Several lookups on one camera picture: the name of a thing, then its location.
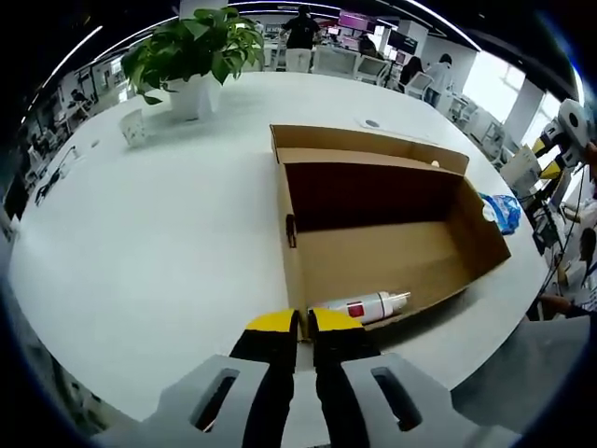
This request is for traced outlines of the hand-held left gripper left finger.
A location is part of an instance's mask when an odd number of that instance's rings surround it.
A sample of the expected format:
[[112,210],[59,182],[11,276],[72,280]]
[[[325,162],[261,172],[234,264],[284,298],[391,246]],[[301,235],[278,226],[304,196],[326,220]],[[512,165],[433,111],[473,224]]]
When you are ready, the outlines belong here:
[[299,312],[252,320],[226,356],[214,355],[160,394],[142,424],[145,447],[278,447],[298,349]]

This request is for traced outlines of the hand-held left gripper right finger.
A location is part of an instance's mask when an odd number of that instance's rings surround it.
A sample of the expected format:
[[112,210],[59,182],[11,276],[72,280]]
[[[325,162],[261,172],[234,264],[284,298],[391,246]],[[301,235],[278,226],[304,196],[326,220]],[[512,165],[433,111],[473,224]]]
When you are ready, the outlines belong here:
[[308,315],[316,392],[334,447],[468,447],[471,423],[447,388],[401,356],[382,354],[360,322]]

